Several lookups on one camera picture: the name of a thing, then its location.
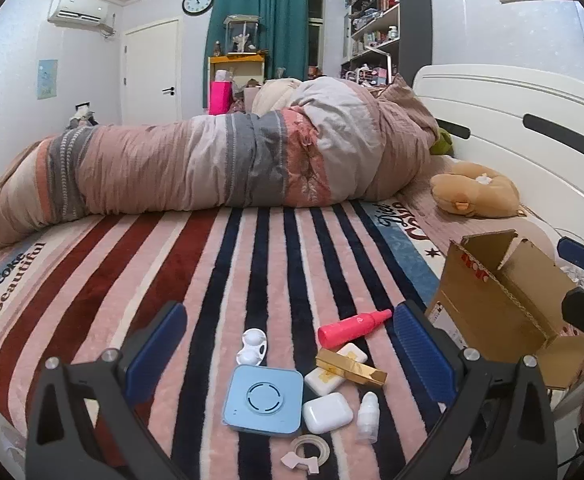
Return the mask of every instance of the black wire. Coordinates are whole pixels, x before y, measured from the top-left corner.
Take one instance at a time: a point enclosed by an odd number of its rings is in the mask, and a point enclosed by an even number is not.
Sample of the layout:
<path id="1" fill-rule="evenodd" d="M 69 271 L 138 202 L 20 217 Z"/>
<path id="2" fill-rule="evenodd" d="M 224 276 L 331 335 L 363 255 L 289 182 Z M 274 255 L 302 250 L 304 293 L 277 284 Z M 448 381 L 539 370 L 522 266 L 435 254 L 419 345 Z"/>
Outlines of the black wire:
<path id="1" fill-rule="evenodd" d="M 584 455 L 584 450 L 583 451 L 579 451 L 577 454 L 575 454 L 572 458 L 569 458 L 568 460 L 565 460 L 564 462 L 561 462 L 557 468 L 564 466 L 565 464 L 570 463 L 572 460 L 574 460 L 575 458 L 578 458 L 579 456 Z"/>

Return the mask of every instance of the wall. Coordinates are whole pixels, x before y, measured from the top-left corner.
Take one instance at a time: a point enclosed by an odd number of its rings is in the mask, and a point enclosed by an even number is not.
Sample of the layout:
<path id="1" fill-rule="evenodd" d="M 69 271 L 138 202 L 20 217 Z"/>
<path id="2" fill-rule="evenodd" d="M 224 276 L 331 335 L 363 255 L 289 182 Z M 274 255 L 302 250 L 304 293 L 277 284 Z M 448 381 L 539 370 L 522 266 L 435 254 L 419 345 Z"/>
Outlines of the wall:
<path id="1" fill-rule="evenodd" d="M 536 68 L 584 81 L 584 9 L 571 0 L 432 0 L 433 63 Z"/>
<path id="2" fill-rule="evenodd" d="M 201 91 L 207 26 L 211 12 L 187 16 L 181 9 L 183 0 L 136 0 L 124 6 L 117 28 L 125 32 L 132 28 L 180 17 L 183 30 L 183 59 L 181 63 L 181 101 L 183 119 L 203 113 Z M 343 20 L 345 0 L 325 0 L 325 29 L 323 41 L 323 72 L 339 76 L 343 50 Z"/>
<path id="3" fill-rule="evenodd" d="M 47 22 L 51 1 L 0 8 L 0 175 L 25 146 L 62 132 L 75 104 L 90 101 L 97 121 L 120 123 L 118 40 Z M 55 98 L 36 98 L 39 59 L 59 60 Z"/>

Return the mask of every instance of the air conditioner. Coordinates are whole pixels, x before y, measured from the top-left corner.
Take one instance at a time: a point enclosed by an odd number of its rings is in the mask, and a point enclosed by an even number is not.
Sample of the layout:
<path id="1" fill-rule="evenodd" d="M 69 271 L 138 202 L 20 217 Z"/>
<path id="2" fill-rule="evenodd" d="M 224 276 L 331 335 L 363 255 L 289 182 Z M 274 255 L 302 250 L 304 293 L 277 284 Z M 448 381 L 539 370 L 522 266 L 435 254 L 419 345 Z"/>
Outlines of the air conditioner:
<path id="1" fill-rule="evenodd" d="M 107 7 L 101 0 L 52 0 L 47 21 L 98 27 L 105 24 Z"/>

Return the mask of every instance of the circular vent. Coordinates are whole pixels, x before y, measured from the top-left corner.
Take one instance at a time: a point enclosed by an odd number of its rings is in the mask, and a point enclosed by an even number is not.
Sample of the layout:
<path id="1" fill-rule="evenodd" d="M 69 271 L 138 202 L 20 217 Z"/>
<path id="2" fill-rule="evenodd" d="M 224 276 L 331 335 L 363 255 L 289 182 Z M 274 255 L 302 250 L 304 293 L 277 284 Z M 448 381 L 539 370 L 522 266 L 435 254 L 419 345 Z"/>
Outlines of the circular vent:
<path id="1" fill-rule="evenodd" d="M 249 407 L 259 415 L 275 413 L 283 406 L 283 394 L 271 383 L 253 384 L 247 400 Z"/>

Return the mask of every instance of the open cardboard box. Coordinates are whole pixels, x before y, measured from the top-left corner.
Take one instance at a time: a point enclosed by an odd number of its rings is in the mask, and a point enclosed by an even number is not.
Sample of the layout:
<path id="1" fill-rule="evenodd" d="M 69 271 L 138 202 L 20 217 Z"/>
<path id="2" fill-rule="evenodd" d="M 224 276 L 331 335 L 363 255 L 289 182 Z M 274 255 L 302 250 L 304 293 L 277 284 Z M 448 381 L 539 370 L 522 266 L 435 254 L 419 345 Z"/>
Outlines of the open cardboard box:
<path id="1" fill-rule="evenodd" d="M 440 303 L 486 359 L 514 363 L 534 354 L 546 386 L 567 388 L 584 364 L 584 334 L 561 314 L 575 284 L 527 239 L 506 259 L 516 237 L 509 230 L 452 242 L 426 315 Z"/>

